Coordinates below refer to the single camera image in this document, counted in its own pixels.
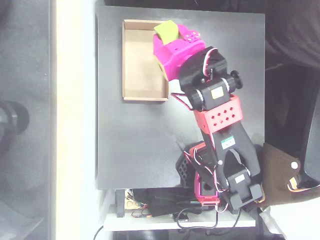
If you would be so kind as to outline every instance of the brown bag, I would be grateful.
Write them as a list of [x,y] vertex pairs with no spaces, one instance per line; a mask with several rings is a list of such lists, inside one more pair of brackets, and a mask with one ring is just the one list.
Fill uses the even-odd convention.
[[263,177],[263,197],[257,202],[259,207],[299,203],[320,197],[320,187],[290,190],[290,182],[299,173],[301,163],[298,159],[267,143],[263,145],[260,166]]

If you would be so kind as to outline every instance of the black tabletop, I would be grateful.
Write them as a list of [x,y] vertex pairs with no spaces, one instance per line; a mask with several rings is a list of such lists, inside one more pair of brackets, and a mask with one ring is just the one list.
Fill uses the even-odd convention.
[[201,140],[192,112],[173,98],[163,104],[122,98],[122,22],[173,20],[201,33],[243,79],[242,124],[254,144],[264,142],[265,18],[262,14],[101,6],[98,26],[97,186],[163,188],[180,183],[181,147]]

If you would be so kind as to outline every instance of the open cardboard tray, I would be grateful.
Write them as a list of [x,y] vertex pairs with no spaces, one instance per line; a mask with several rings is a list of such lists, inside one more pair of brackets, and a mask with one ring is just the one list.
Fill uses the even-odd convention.
[[154,56],[154,27],[163,21],[123,20],[122,96],[127,101],[168,100],[168,81]]

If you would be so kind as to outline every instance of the white label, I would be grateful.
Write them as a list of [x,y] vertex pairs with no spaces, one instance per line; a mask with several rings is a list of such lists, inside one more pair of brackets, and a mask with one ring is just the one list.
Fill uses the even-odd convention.
[[234,180],[235,180],[235,183],[238,184],[238,183],[242,182],[245,179],[246,179],[245,175],[241,174],[240,176],[237,176]]
[[228,137],[227,139],[221,141],[222,149],[225,150],[236,144],[234,136]]
[[224,89],[222,88],[222,86],[217,87],[211,90],[211,95],[213,99],[221,98],[224,95]]

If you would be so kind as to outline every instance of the white shelf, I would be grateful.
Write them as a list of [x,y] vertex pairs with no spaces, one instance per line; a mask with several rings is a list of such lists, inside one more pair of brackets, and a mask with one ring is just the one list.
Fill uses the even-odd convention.
[[[162,230],[179,229],[172,215],[157,217],[134,218],[131,216],[132,210],[126,210],[124,217],[117,217],[116,209],[110,206],[103,229],[105,231],[136,231],[136,230]],[[217,228],[230,228],[235,224],[238,215],[232,215],[229,211],[219,213]],[[203,212],[200,215],[188,213],[189,222],[182,222],[182,226],[204,226],[212,227],[216,223],[216,212]],[[246,212],[242,211],[237,227],[255,227],[256,221]]]

